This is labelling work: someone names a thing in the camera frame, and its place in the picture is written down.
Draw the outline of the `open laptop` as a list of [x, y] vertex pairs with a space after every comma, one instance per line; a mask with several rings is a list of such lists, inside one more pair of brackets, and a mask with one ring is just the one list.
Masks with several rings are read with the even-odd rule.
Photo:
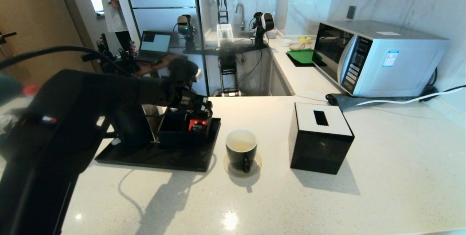
[[143, 31], [142, 40], [135, 61], [155, 65], [168, 54], [172, 34], [164, 31]]

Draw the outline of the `white black robot arm joint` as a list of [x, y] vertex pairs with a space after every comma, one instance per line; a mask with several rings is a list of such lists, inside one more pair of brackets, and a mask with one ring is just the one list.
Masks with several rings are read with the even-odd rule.
[[254, 46], [261, 47], [264, 46], [264, 35], [273, 30], [275, 27], [273, 15], [271, 13], [262, 13], [256, 12], [253, 16], [253, 36], [254, 36]]

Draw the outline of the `black electric kettle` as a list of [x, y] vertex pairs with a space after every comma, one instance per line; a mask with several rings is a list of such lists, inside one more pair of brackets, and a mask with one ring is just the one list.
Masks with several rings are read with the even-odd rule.
[[111, 117], [115, 138], [123, 144], [139, 146], [154, 141], [146, 114], [141, 105], [120, 107]]

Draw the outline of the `person in grey shirt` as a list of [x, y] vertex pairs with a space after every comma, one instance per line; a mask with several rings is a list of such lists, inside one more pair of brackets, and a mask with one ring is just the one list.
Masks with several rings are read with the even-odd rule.
[[130, 50], [130, 33], [119, 0], [101, 0], [109, 32], [115, 33], [121, 49]]

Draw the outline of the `chrome faucet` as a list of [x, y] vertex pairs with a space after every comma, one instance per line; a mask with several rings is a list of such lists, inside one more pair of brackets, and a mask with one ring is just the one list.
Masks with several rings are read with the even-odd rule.
[[245, 8], [243, 3], [238, 3], [235, 8], [235, 13], [240, 13], [240, 30], [245, 31], [246, 29], [246, 19], [245, 19]]

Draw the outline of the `clear acrylic sign stand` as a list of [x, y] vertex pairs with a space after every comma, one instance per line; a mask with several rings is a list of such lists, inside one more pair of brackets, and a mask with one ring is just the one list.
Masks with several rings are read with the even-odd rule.
[[160, 109], [158, 106], [148, 105], [148, 104], [142, 105], [142, 108], [143, 108], [145, 117], [147, 119], [147, 122], [149, 124], [150, 131], [153, 134], [153, 139], [154, 139], [153, 142], [158, 143], [159, 140], [158, 140], [157, 132], [158, 132], [158, 127], [160, 125], [160, 119], [161, 119]]

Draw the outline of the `silver microwave oven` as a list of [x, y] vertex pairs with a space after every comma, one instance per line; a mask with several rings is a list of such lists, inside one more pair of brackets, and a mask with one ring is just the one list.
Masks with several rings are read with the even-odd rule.
[[321, 22], [317, 67], [352, 97], [418, 97], [450, 41], [375, 20]]

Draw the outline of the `black mug white inside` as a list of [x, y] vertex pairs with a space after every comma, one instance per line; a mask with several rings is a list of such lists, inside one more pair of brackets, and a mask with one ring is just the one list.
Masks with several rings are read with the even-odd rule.
[[226, 136], [225, 144], [230, 165], [235, 170], [250, 173], [258, 147], [255, 134], [247, 129], [236, 129]]

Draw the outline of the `teal chair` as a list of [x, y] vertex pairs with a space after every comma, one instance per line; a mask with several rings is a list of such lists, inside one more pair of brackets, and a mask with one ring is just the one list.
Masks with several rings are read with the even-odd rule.
[[23, 85], [17, 80], [0, 74], [0, 105], [22, 95]]

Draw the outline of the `black rectangular tray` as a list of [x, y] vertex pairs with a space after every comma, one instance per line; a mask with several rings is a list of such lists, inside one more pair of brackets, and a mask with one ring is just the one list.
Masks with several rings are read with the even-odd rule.
[[213, 118], [207, 140], [202, 144], [170, 147], [160, 143], [128, 145], [108, 144], [95, 161], [111, 165], [206, 172], [209, 168], [221, 119]]

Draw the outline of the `black compartment organizer box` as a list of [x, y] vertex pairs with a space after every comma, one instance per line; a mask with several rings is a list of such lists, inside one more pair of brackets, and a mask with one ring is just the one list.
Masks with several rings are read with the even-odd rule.
[[195, 133], [188, 130], [188, 114], [167, 112], [159, 126], [157, 136], [161, 144], [166, 146], [195, 146], [208, 141], [213, 117], [210, 119], [205, 133]]

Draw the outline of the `brown wooden desk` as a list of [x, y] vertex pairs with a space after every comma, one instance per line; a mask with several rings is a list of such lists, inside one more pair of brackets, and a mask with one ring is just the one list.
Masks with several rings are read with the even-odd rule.
[[135, 60], [135, 64], [139, 68], [133, 72], [135, 77], [165, 77], [169, 76], [168, 66], [175, 59], [187, 60], [187, 57], [180, 54], [168, 53], [158, 58], [142, 57]]

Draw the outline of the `red plastic snack packet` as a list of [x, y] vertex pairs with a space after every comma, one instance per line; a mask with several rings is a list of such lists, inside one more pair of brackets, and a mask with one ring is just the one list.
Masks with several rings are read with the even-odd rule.
[[191, 119], [189, 122], [188, 130], [195, 133], [205, 133], [208, 128], [207, 119]]

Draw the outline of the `black tissue box silver lid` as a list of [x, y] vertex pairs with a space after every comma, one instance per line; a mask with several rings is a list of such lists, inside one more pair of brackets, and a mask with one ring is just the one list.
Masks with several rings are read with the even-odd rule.
[[288, 137], [290, 168], [336, 175], [354, 139], [338, 106], [295, 102]]

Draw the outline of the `brown wooden door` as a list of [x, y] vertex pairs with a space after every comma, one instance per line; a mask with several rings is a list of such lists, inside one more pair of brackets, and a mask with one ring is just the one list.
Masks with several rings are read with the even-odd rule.
[[[76, 0], [0, 0], [0, 34], [15, 33], [0, 42], [0, 61], [51, 46], [93, 48]], [[102, 70], [94, 61], [83, 62], [79, 52], [37, 57], [2, 71], [24, 85], [42, 86], [62, 69]]]

